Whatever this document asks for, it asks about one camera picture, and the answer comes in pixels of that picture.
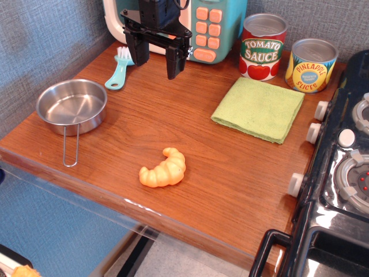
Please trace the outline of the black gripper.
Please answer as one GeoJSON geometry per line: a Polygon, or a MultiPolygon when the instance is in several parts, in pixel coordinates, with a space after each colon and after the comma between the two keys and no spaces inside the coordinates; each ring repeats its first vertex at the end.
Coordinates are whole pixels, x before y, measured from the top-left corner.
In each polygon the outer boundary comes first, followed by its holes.
{"type": "Polygon", "coordinates": [[[149,45],[166,49],[167,77],[174,79],[185,68],[191,54],[191,31],[179,21],[180,1],[138,1],[136,10],[124,8],[124,34],[133,62],[142,66],[149,59],[149,45]]]}

